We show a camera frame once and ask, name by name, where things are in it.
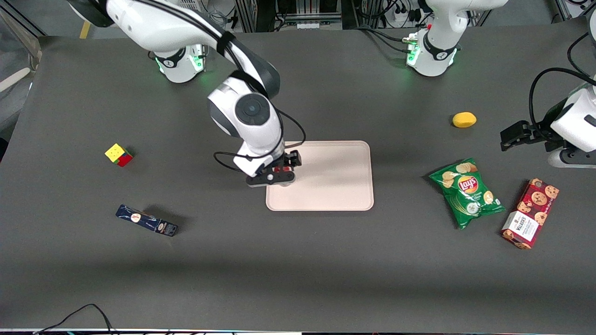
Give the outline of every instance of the box label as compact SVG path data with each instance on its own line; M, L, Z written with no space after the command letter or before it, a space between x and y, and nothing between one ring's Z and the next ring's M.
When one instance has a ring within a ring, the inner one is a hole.
M507 221L511 222L509 229L527 241L532 241L536 230L538 230L538 226L540 226L538 222L518 211L509 214Z

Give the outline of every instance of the beige tray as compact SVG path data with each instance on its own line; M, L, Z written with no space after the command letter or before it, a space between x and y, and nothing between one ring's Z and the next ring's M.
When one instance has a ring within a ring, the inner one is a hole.
M267 186L271 210L369 210L374 204L370 147L363 141L310 141L288 186Z

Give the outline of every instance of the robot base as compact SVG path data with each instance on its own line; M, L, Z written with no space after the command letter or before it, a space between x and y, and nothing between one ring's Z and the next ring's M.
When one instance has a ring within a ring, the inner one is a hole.
M426 50L422 41L424 35L428 33L427 29L420 30L417 33L409 35L410 40L417 40L415 44L409 44L408 49L410 53L406 58L406 65L413 67L416 72L427 77L436 77L442 75L447 68L453 64L453 59L457 53L457 49L453 50L451 55L445 52L443 60L435 60L434 56Z

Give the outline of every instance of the rubik's cube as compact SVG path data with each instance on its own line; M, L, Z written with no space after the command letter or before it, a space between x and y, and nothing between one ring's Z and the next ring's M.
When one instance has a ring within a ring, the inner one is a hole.
M132 155L126 151L123 147L119 146L118 143L112 145L105 152L105 155L112 161L112 163L122 167L132 160Z

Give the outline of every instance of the lay's chip bag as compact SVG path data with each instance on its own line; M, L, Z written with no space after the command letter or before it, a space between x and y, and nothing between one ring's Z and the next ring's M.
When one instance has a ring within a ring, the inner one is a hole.
M460 229L467 227L472 219L505 211L482 181L472 158L441 169L430 178L441 186Z

